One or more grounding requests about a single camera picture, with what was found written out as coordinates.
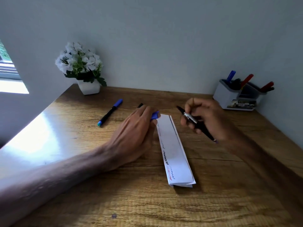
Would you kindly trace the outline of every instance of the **white pen holder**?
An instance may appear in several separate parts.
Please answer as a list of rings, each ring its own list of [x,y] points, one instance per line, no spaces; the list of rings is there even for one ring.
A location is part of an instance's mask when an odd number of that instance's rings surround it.
[[[225,81],[224,79],[219,80],[213,96],[223,109],[253,111],[266,95],[250,82],[244,86],[243,90],[233,90]]]

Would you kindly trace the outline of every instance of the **bouquet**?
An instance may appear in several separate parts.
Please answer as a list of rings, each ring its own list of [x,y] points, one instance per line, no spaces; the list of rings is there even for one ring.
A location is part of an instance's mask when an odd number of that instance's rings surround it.
[[[96,79],[102,86],[106,86],[104,78],[100,77],[103,63],[98,55],[79,43],[68,42],[65,48],[55,62],[65,77],[91,83]]]

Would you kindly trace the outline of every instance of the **potted plant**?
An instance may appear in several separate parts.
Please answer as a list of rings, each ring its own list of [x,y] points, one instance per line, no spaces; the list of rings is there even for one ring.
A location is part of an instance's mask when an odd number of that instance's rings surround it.
[[[100,84],[106,86],[104,78],[100,77],[103,63],[98,55],[79,43],[68,42],[65,48],[55,64],[65,77],[76,78],[84,95],[98,93]]]

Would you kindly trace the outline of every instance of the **desk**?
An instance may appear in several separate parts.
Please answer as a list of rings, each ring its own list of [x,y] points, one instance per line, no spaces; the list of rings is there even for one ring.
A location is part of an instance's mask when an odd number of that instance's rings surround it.
[[[101,88],[84,96],[72,85],[0,150],[0,178],[105,143],[139,103],[170,114],[197,182],[168,186],[157,132],[136,162],[91,178],[52,199],[14,226],[291,226],[291,218],[239,158],[180,125],[176,105],[210,95]],[[97,126],[117,99],[123,104]],[[303,176],[303,151],[257,112],[226,111],[266,151]]]

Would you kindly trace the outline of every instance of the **forearm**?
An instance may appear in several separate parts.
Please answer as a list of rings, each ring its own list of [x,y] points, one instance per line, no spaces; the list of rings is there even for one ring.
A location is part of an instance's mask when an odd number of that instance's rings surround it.
[[[106,148],[100,147],[61,162],[0,180],[2,225],[10,226],[72,186],[100,172],[111,170],[114,160]]]
[[[245,135],[241,135],[238,140],[225,143],[225,146],[263,179],[301,226],[303,223],[303,179]]]

